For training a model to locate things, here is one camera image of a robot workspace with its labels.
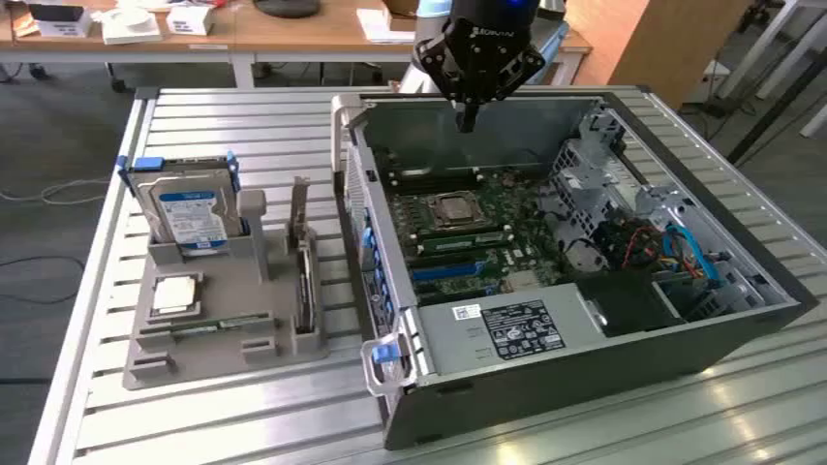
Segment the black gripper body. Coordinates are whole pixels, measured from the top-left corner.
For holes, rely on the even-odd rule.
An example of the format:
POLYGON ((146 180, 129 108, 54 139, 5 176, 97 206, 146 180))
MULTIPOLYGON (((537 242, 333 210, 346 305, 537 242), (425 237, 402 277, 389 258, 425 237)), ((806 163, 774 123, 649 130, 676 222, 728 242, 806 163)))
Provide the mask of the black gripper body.
POLYGON ((456 76, 449 95, 460 103, 505 99, 536 72, 530 44, 533 1, 454 1, 444 39, 456 76))

